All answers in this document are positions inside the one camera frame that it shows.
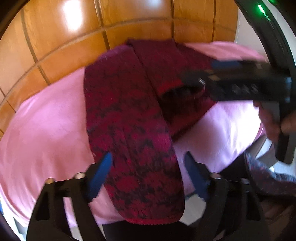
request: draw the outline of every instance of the human hand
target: human hand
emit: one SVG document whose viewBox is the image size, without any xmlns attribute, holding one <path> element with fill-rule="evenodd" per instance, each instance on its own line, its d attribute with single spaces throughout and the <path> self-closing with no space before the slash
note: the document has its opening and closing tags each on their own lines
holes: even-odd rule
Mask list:
<svg viewBox="0 0 296 241">
<path fill-rule="evenodd" d="M 262 108 L 260 102 L 254 101 L 254 106 L 259 107 L 259 118 L 262 120 L 267 138 L 271 141 L 278 141 L 281 130 L 284 134 L 296 131 L 296 111 L 284 118 L 280 125 L 274 121 L 272 114 L 268 110 Z"/>
</svg>

